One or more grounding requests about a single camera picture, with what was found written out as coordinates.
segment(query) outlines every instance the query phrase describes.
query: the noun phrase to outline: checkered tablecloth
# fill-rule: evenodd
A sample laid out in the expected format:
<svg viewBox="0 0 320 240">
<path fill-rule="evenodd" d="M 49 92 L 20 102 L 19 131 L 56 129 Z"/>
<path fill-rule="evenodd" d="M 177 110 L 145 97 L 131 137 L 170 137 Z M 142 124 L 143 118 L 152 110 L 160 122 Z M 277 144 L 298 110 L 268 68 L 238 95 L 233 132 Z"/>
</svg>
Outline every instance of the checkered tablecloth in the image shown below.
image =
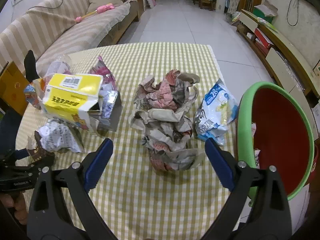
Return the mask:
<svg viewBox="0 0 320 240">
<path fill-rule="evenodd" d="M 128 118 L 135 106 L 133 98 L 138 84 L 154 75 L 159 83 L 171 69 L 195 73 L 200 77 L 200 96 L 188 113 L 192 119 L 207 93 L 222 78 L 210 46 L 183 43 L 135 43 L 101 47 L 71 54 L 73 73 L 87 73 L 101 55 L 113 72 L 121 90 L 123 110 L 117 132 L 108 132 L 114 143 L 111 157 L 97 187 L 89 192 L 93 204 L 116 237 L 123 239 L 178 240 L 200 239 L 217 217 L 228 198 L 228 190 L 219 182 L 209 160 L 188 171 L 160 173 L 152 168 L 146 149 L 139 144 L 142 133 L 129 127 Z M 46 118 L 30 104 L 23 116 L 16 148 L 27 145 L 28 136 L 44 125 Z M 225 150 L 233 153 L 235 127 L 226 135 Z M 53 169 L 63 169 L 81 162 L 95 151 L 103 137 L 81 130 L 86 153 L 56 154 Z M 204 147 L 191 139 L 193 147 Z M 25 165 L 29 160 L 19 161 Z M 72 200 L 63 189 L 66 204 L 75 226 L 84 229 Z M 27 205 L 32 190 L 25 193 Z"/>
</svg>

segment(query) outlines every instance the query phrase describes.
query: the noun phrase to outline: wooden tv stand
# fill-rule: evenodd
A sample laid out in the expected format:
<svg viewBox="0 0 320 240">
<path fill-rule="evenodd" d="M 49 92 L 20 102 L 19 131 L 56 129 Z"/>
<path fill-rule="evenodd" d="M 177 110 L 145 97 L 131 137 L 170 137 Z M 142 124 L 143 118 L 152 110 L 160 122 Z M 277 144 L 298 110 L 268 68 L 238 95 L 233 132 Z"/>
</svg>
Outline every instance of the wooden tv stand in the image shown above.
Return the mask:
<svg viewBox="0 0 320 240">
<path fill-rule="evenodd" d="M 237 32 L 248 41 L 252 50 L 266 67 L 269 75 L 299 103 L 310 122 L 314 140 L 317 140 L 320 127 L 319 129 L 317 128 L 311 107 L 314 107 L 320 99 L 320 78 L 315 75 L 312 67 L 301 53 L 279 31 L 275 32 L 260 24 L 257 21 L 257 16 L 245 10 L 241 10 L 240 21 L 241 23 L 237 26 Z M 287 72 L 284 61 L 276 53 L 275 49 L 271 48 L 266 55 L 256 45 L 255 28 L 259 28 L 288 60 L 304 88 L 303 91 L 298 89 L 296 82 Z M 251 39 L 247 36 L 247 33 L 253 34 Z"/>
</svg>

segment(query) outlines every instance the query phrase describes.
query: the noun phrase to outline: human hand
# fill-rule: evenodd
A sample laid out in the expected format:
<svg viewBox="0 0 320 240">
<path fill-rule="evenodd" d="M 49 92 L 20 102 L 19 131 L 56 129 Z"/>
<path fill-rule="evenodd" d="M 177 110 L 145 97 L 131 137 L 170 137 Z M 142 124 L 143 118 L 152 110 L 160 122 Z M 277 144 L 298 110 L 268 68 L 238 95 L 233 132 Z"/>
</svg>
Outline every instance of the human hand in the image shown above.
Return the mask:
<svg viewBox="0 0 320 240">
<path fill-rule="evenodd" d="M 2 202 L 4 207 L 14 207 L 16 209 L 16 211 L 14 212 L 14 216 L 20 222 L 20 224 L 27 224 L 28 212 L 22 192 L 20 192 L 19 197 L 17 197 L 15 201 L 13 201 L 12 197 L 9 194 L 0 193 L 0 201 Z"/>
</svg>

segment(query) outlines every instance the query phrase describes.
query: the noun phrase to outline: bolt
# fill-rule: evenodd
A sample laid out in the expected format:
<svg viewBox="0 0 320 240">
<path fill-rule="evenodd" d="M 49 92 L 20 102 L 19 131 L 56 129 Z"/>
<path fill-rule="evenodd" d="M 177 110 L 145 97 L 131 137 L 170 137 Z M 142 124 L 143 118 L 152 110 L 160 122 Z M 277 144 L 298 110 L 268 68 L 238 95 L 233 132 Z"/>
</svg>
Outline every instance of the bolt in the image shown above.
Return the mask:
<svg viewBox="0 0 320 240">
<path fill-rule="evenodd" d="M 71 166 L 72 166 L 73 169 L 78 169 L 80 167 L 80 163 L 79 162 L 75 162 Z"/>
<path fill-rule="evenodd" d="M 42 169 L 42 172 L 43 173 L 47 173 L 49 171 L 49 167 L 45 166 L 43 169 Z"/>
<path fill-rule="evenodd" d="M 271 170 L 272 172 L 275 172 L 277 170 L 276 166 L 271 165 L 269 166 L 269 170 Z"/>
<path fill-rule="evenodd" d="M 239 161 L 239 162 L 238 162 L 238 166 L 239 166 L 240 168 L 244 168 L 245 166 L 247 166 L 247 164 L 246 164 L 244 161 Z"/>
</svg>

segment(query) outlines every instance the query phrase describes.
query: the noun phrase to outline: pink and yellow toy stick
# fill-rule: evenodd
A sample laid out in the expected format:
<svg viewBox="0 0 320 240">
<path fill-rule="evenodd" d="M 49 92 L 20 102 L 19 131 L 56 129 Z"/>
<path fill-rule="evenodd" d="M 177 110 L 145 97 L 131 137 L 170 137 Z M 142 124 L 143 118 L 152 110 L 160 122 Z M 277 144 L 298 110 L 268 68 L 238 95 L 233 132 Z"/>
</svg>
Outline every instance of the pink and yellow toy stick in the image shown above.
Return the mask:
<svg viewBox="0 0 320 240">
<path fill-rule="evenodd" d="M 91 13 L 88 13 L 82 17 L 77 17 L 76 18 L 76 23 L 80 23 L 82 22 L 83 19 L 91 16 L 91 15 L 94 15 L 94 14 L 100 14 L 100 13 L 103 13 L 105 11 L 108 11 L 108 10 L 112 10 L 114 9 L 115 7 L 113 6 L 112 3 L 108 3 L 106 5 L 102 5 L 102 6 L 99 6 L 94 12 L 91 12 Z"/>
</svg>

